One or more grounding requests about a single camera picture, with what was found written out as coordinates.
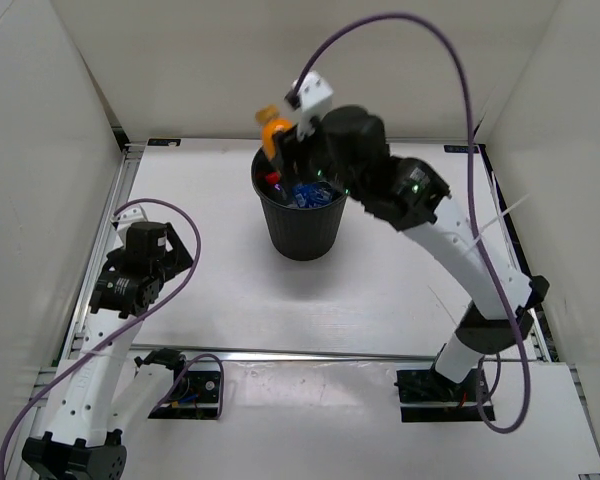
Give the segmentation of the red cap water bottle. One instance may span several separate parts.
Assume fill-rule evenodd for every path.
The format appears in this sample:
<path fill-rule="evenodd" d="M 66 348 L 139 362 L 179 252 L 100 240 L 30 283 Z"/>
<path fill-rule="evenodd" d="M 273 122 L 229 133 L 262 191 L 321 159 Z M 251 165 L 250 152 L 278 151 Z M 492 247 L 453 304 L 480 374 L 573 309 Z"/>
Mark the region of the red cap water bottle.
<path fill-rule="evenodd" d="M 286 192 L 280 183 L 280 175 L 277 172 L 267 173 L 263 179 L 265 182 L 265 193 L 269 198 L 279 203 L 287 199 Z"/>

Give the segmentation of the orange juice bottle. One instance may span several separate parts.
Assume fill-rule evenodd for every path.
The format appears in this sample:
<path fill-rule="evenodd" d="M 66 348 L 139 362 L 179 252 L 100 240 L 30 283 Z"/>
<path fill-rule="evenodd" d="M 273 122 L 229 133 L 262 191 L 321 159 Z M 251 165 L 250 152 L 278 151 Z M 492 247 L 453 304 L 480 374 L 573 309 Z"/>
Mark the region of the orange juice bottle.
<path fill-rule="evenodd" d="M 257 111 L 254 118 L 260 126 L 263 152 L 269 160 L 272 160 L 276 155 L 274 136 L 277 133 L 291 129 L 293 124 L 290 120 L 281 116 L 278 107 L 274 104 Z"/>

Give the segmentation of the blue cap water bottle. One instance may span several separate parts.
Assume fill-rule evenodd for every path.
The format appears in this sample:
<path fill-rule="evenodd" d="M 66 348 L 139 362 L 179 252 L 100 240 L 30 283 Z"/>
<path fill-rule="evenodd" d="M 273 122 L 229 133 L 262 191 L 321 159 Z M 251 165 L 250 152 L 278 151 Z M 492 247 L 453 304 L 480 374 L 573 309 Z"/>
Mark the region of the blue cap water bottle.
<path fill-rule="evenodd" d="M 335 193 L 325 182 L 297 184 L 292 187 L 292 196 L 298 208 L 312 209 L 329 205 Z"/>

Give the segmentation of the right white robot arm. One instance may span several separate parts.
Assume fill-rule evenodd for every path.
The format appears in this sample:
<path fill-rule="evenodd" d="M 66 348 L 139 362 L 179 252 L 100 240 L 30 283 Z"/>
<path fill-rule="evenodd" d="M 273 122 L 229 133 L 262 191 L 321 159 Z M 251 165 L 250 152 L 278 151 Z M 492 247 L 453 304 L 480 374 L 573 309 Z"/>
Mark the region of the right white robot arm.
<path fill-rule="evenodd" d="M 515 270 L 492 252 L 475 213 L 462 212 L 430 164 L 393 155 L 382 131 L 344 130 L 327 138 L 316 130 L 299 140 L 295 128 L 277 127 L 263 135 L 262 151 L 283 190 L 291 189 L 295 177 L 330 183 L 424 248 L 470 295 L 453 336 L 416 388 L 423 400 L 451 402 L 484 357 L 512 346 L 526 352 L 529 311 L 544 300 L 548 281 Z"/>

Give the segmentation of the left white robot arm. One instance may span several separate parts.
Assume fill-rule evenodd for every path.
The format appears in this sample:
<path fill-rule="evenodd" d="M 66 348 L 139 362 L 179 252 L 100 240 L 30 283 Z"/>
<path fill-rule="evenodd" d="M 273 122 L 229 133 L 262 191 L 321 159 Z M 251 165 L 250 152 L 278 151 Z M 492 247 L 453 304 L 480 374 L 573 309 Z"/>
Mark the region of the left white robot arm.
<path fill-rule="evenodd" d="M 23 461 L 42 479 L 118 479 L 139 422 L 164 396 L 186 395 L 181 354 L 140 363 L 140 376 L 114 395 L 123 364 L 164 285 L 194 262 L 170 223 L 119 223 L 121 247 L 109 252 L 96 280 L 84 339 L 66 390 L 44 433 L 26 440 Z"/>

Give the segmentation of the black plastic waste bin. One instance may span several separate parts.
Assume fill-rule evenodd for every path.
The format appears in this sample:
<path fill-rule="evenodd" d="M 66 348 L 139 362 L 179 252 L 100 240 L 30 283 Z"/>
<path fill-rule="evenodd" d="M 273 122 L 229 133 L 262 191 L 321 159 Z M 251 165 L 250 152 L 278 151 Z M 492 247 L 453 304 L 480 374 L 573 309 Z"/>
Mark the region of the black plastic waste bin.
<path fill-rule="evenodd" d="M 280 190 L 265 180 L 272 172 L 264 152 L 258 149 L 251 163 L 251 182 L 261 202 L 273 246 L 291 260 L 310 261 L 322 257 L 335 243 L 346 197 L 335 192 L 327 205 L 294 207 L 275 198 L 274 193 Z"/>

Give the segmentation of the aluminium table frame rail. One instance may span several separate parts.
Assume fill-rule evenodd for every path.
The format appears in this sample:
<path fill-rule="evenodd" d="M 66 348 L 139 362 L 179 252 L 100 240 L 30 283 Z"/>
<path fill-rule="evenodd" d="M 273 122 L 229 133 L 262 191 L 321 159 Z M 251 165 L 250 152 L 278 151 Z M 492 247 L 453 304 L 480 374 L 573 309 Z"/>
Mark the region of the aluminium table frame rail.
<path fill-rule="evenodd" d="M 185 353 L 211 353 L 226 361 L 398 361 L 398 362 L 432 362 L 434 356 L 425 355 L 403 355 L 387 353 L 359 353 L 359 352 L 317 352 L 302 350 L 271 350 L 271 349 L 248 349 L 248 348 L 220 348 L 201 347 L 185 345 L 158 345 L 158 344 L 134 344 L 131 350 L 134 352 L 145 352 L 150 350 L 169 348 Z"/>

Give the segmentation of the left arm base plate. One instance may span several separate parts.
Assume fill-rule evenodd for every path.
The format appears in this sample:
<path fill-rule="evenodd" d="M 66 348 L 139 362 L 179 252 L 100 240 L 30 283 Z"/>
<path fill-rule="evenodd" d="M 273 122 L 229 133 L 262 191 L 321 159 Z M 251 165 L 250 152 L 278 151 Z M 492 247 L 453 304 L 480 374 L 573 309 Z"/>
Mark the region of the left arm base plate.
<path fill-rule="evenodd" d="M 149 414 L 150 419 L 219 420 L 224 408 L 225 370 L 211 353 L 183 359 L 173 372 L 173 385 Z"/>

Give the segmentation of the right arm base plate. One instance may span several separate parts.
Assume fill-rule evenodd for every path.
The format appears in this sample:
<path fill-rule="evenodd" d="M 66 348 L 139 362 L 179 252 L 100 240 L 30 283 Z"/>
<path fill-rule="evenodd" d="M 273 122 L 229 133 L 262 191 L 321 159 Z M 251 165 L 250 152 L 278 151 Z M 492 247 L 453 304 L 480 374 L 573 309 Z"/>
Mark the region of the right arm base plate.
<path fill-rule="evenodd" d="M 496 375 L 492 387 L 486 375 L 471 369 L 459 384 L 438 375 L 432 368 L 402 367 L 396 371 L 394 386 L 398 390 L 403 423 L 480 422 L 477 393 L 481 389 L 483 409 L 489 421 L 495 420 L 491 397 L 499 383 Z"/>

